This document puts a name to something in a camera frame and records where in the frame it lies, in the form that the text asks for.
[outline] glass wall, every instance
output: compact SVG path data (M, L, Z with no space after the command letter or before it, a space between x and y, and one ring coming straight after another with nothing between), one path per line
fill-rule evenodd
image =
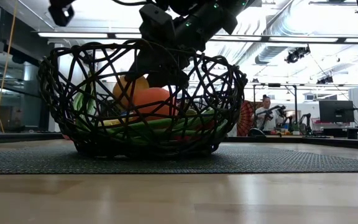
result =
M43 101L39 96L37 71L37 66L21 58L0 54L0 131L21 133L47 130L48 127L40 120Z

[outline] computer monitor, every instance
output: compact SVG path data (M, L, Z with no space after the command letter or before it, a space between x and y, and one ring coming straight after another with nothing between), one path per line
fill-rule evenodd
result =
M319 108L321 122L354 122L353 101L321 100Z

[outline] wooden floor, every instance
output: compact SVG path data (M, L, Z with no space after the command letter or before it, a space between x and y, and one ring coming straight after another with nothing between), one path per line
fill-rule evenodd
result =
M355 149L268 146L358 159ZM358 223L358 174L0 175L3 223Z

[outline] gray carpet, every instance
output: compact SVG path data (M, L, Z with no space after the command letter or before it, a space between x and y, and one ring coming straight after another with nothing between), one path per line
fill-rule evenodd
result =
M221 146L211 157L177 161L92 159L74 146L0 152L0 174L222 174L358 172L358 160L260 146Z

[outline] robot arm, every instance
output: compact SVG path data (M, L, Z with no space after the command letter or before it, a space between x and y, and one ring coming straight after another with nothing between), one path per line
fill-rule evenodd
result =
M278 106L277 105L277 106L274 106L274 107L270 108L269 110L265 110L263 112L260 112L260 113L256 114L257 117L258 117L258 115L265 114L264 122L262 123L261 127L259 128L261 131L264 130L266 121L268 119L273 119L272 113L273 113L274 110L278 110L280 112L280 115L281 115L281 112L284 113L285 106Z
M50 0L49 11L59 26L66 26L74 16L70 6L75 0ZM167 49L177 49L173 58L179 67L172 64L159 49L148 52L141 50L136 62L129 69L137 71L155 71L147 80L150 87L163 87L173 79L181 85L188 85L188 77L181 71L190 65L188 56L180 50L197 50L203 52L205 44L219 30L224 29L231 34L237 26L238 16L255 0L146 0L135 3L123 3L126 6L144 5L140 9L143 23L139 30L142 38L161 45ZM180 16L172 19L166 13L170 8ZM127 81L135 80L139 74L127 75Z
M305 132L304 134L306 135L312 135L313 131L311 129L311 126L310 126L310 118L311 118L311 114L308 113L308 114L304 114L302 115L301 119L299 120L299 125L301 125L303 123L303 120L306 118L306 126L305 126Z

